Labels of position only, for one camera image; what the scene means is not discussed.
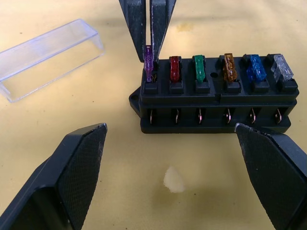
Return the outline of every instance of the purple fuse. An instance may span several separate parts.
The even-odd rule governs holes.
[[[144,70],[146,71],[146,81],[152,82],[152,71],[154,69],[154,55],[152,46],[146,46],[144,54]]]

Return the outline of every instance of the clear plastic cover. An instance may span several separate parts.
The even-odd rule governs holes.
[[[0,93],[29,95],[104,53],[99,34],[78,19],[0,53]]]

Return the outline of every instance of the mounting hole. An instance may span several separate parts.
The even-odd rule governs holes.
[[[138,101],[139,100],[139,96],[134,94],[131,96],[131,99],[134,100],[134,101]]]
[[[210,74],[210,77],[212,78],[217,78],[218,77],[218,74],[216,72],[213,72]]]

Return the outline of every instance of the green fuse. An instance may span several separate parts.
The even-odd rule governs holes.
[[[203,56],[194,56],[195,68],[196,68],[196,79],[198,83],[202,83],[206,79],[205,67],[203,65]]]

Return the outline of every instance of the red fuse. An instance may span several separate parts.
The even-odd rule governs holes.
[[[170,57],[170,62],[171,62],[171,77],[170,77],[170,79],[173,83],[179,82],[179,79],[180,79],[179,57],[178,56]]]

